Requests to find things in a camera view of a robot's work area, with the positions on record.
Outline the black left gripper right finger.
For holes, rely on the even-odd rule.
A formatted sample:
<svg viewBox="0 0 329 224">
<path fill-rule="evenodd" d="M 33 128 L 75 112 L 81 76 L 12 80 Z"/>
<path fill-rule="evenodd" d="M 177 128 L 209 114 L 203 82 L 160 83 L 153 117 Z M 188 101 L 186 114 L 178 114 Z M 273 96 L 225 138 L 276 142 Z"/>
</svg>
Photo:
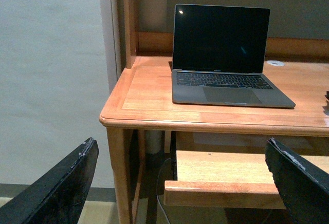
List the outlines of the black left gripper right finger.
<svg viewBox="0 0 329 224">
<path fill-rule="evenodd" d="M 328 173 L 274 138 L 265 161 L 294 223 L 328 223 Z"/>
</svg>

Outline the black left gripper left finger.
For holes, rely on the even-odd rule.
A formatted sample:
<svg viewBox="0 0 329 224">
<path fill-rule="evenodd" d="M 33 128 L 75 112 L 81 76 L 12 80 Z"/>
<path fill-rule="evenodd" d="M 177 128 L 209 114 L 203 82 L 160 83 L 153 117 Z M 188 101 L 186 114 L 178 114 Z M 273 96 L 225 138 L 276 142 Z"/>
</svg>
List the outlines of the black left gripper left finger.
<svg viewBox="0 0 329 224">
<path fill-rule="evenodd" d="M 1 223 L 78 223 L 93 181 L 98 145 L 88 138 L 1 207 Z"/>
</svg>

